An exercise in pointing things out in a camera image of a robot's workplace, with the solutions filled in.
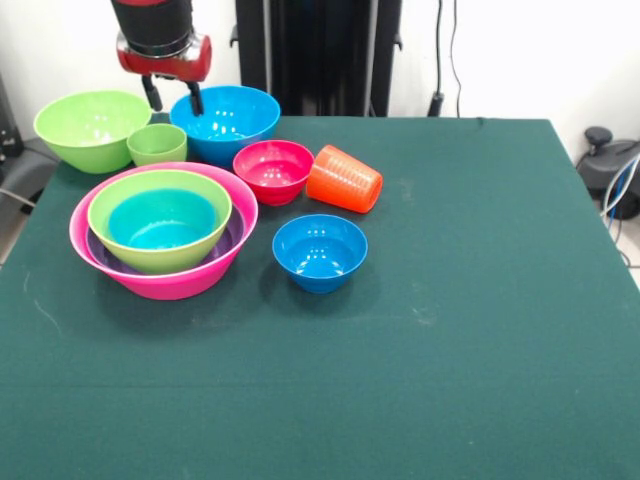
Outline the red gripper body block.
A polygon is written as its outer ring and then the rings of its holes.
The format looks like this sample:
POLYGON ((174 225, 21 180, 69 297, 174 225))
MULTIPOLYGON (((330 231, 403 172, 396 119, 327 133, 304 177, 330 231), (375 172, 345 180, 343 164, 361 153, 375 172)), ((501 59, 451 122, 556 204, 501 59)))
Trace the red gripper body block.
POLYGON ((192 34, 191 43, 174 56, 149 57, 132 50, 122 34, 117 36, 116 52, 122 68, 138 75, 156 75, 182 82, 202 82, 212 62, 210 37, 192 34))

